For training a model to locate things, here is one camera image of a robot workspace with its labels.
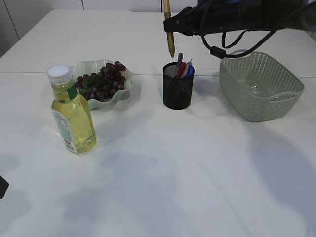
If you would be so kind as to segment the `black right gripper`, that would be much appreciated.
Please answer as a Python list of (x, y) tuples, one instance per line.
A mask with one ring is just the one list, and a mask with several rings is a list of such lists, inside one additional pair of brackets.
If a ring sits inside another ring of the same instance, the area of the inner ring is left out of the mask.
[(163, 28), (165, 32), (186, 36), (247, 30), (245, 11), (248, 7), (248, 0), (199, 0), (197, 6), (166, 18)]

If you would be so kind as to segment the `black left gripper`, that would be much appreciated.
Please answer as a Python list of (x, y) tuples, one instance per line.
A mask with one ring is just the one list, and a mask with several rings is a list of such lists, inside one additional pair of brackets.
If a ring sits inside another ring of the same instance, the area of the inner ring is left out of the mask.
[(5, 196), (8, 187), (9, 183), (2, 176), (0, 176), (0, 199), (3, 199)]

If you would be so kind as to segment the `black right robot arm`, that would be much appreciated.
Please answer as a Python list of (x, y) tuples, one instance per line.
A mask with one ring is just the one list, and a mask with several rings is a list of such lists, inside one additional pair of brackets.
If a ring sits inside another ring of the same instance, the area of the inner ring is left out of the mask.
[(164, 20), (166, 32), (186, 36), (240, 30), (297, 29), (315, 31), (314, 0), (200, 0)]

